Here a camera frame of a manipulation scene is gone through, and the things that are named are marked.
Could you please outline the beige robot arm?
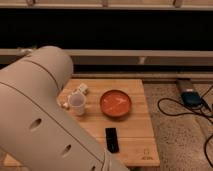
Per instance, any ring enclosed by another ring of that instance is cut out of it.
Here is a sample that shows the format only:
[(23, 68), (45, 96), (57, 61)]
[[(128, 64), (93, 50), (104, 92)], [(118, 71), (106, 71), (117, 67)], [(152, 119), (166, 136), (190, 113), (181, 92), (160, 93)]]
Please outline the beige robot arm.
[(58, 105), (72, 73), (54, 46), (0, 70), (0, 148), (30, 171), (129, 171)]

